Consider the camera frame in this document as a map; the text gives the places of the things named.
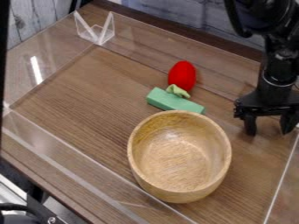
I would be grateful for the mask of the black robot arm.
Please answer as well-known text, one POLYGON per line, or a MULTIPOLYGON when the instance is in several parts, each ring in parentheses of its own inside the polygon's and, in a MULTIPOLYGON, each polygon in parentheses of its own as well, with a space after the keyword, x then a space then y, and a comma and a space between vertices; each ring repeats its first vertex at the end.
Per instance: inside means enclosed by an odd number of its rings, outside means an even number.
POLYGON ((243 38, 264 39, 256 88, 235 100, 234 116, 254 136, 260 116, 279 116, 280 130, 299 124, 299 3, 295 0, 224 0, 228 19, 243 38))

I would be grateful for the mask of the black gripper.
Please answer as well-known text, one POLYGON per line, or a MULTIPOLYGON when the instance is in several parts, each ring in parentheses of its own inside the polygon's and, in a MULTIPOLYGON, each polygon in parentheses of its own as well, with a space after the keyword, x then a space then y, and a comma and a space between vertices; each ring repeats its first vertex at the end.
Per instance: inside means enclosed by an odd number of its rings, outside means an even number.
POLYGON ((256 116, 280 116, 279 123, 284 135, 299 123, 299 92, 295 90, 282 102, 275 104, 263 101, 256 90, 239 97, 234 104, 234 117, 244 120, 244 129, 250 136, 254 136, 258 131, 256 116))

